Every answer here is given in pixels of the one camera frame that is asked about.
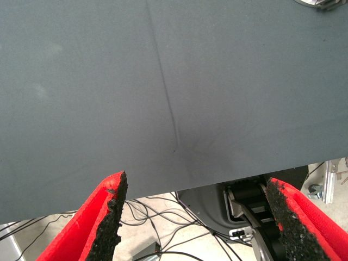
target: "gray table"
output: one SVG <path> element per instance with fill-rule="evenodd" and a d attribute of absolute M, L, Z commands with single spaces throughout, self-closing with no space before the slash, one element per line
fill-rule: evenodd
<path fill-rule="evenodd" d="M 348 7 L 0 4 L 0 223 L 347 156 Z"/>

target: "gray fabric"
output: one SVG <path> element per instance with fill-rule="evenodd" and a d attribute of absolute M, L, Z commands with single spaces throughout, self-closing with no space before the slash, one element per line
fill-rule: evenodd
<path fill-rule="evenodd" d="M 0 4 L 0 223 L 347 156 L 348 9 Z"/>

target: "white floor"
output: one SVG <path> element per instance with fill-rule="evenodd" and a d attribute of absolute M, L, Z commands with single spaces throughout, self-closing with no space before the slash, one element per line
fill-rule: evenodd
<path fill-rule="evenodd" d="M 313 170 L 317 164 L 312 164 L 309 166 L 309 170 Z M 307 192 L 307 188 L 310 184 L 321 183 L 322 175 L 324 173 L 324 165 L 318 168 L 309 178 L 306 180 L 302 191 Z M 347 167 L 345 166 L 345 160 L 341 160 L 339 165 L 339 171 L 345 171 Z M 334 203 L 325 205 L 319 200 L 313 200 L 317 206 L 319 206 L 328 216 L 330 216 L 337 224 L 339 224 L 344 230 L 348 231 L 348 182 L 341 185 L 341 182 L 348 176 L 348 173 L 343 174 L 342 180 L 336 182 L 335 193 L 334 193 Z M 160 197 L 166 197 L 173 199 L 170 194 L 158 195 Z M 182 210 L 182 208 L 170 201 L 158 200 L 158 199 L 148 199 L 140 198 L 141 202 L 146 203 L 152 206 L 156 211 L 160 212 L 163 210 L 171 209 L 173 212 L 185 216 L 187 219 L 190 219 L 189 216 Z M 140 213 L 136 213 L 139 218 L 142 218 Z M 173 214 L 166 214 L 167 217 L 173 221 L 180 223 L 187 223 L 179 216 Z M 16 240 L 21 250 L 25 249 L 36 237 L 42 232 L 44 227 L 48 222 L 54 221 L 59 215 L 52 215 L 43 219 L 42 221 L 36 223 L 33 226 L 30 226 L 16 234 Z M 40 236 L 37 241 L 25 251 L 25 258 L 27 261 L 35 260 L 36 257 L 45 249 L 49 242 L 55 237 L 57 233 L 65 226 L 71 217 L 60 217 L 57 222 L 50 223 L 45 233 Z M 171 238 L 173 231 L 180 227 L 180 225 L 175 225 L 160 216 L 152 218 L 153 223 L 158 230 L 160 235 L 162 245 L 165 245 L 168 240 Z M 129 210 L 129 207 L 125 204 L 124 210 L 122 213 L 122 221 L 128 223 L 138 223 L 134 220 Z M 181 229 L 174 237 L 171 245 L 176 243 L 183 242 L 185 240 L 191 239 L 201 234 L 205 234 L 207 230 L 203 227 L 191 225 L 184 229 Z M 158 241 L 157 235 L 149 221 L 141 226 L 126 226 L 123 225 L 119 234 L 122 236 L 122 241 L 117 245 L 114 260 L 117 261 L 128 261 L 132 260 L 132 256 L 138 253 L 140 250 L 153 243 Z M 240 244 L 231 244 L 230 245 L 236 253 L 240 256 L 242 260 L 255 260 L 253 250 L 251 247 L 243 246 Z M 210 234 L 205 235 L 201 238 L 195 239 L 189 243 L 174 247 L 171 251 L 180 251 L 193 254 L 203 260 L 230 260 L 224 251 L 221 249 L 221 246 L 216 242 L 215 238 Z M 230 250 L 226 249 L 231 255 L 232 260 L 237 260 L 236 257 L 231 253 Z M 177 256 L 174 254 L 163 255 L 161 261 L 170 261 L 170 260 L 192 260 L 185 256 Z"/>

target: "black plastic part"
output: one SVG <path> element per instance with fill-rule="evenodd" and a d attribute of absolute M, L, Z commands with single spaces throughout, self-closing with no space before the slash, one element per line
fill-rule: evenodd
<path fill-rule="evenodd" d="M 266 185 L 269 178 L 275 177 L 301 189 L 307 173 L 307 166 L 296 167 L 236 181 L 181 190 L 177 194 L 179 200 L 194 212 L 205 225 L 220 233 L 229 235 L 229 231 L 232 229 L 249 226 L 243 219 L 231 216 L 231 209 L 226 195 L 226 190 L 230 185 L 239 183 L 247 191 L 247 182 Z"/>

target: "crease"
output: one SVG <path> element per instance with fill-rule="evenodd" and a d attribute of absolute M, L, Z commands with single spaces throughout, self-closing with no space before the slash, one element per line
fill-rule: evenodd
<path fill-rule="evenodd" d="M 159 70 L 160 70 L 160 74 L 161 74 L 161 78 L 162 78 L 163 88 L 164 88 L 164 91 L 165 91 L 165 96 L 166 96 L 166 100 L 167 100 L 167 104 L 168 104 L 168 109 L 169 109 L 171 121 L 172 121 L 173 128 L 174 128 L 175 140 L 176 140 L 176 147 L 174 149 L 174 152 L 176 152 L 177 149 L 179 148 L 179 141 L 180 141 L 179 133 L 178 133 L 177 124 L 176 124 L 176 120 L 175 120 L 175 117 L 174 117 L 172 105 L 171 105 L 171 102 L 170 102 L 170 99 L 169 99 L 169 93 L 168 93 L 167 84 L 166 84 L 165 77 L 164 77 L 162 61 L 161 61 L 161 58 L 160 58 L 160 55 L 159 55 L 158 43 L 157 43 L 155 31 L 154 31 L 154 25 L 153 25 L 153 20 L 152 20 L 152 16 L 151 16 L 151 11 L 150 11 L 150 6 L 149 6 L 149 3 L 148 3 L 148 0 L 145 0 L 145 6 L 146 6 L 146 12 L 147 12 L 148 21 L 149 21 L 150 33 L 151 33 L 151 37 L 152 37 L 153 42 L 154 42 L 154 49 L 155 49 L 155 53 L 156 53 L 156 56 L 157 56 L 157 62 L 158 62 L 158 65 L 159 65 Z"/>

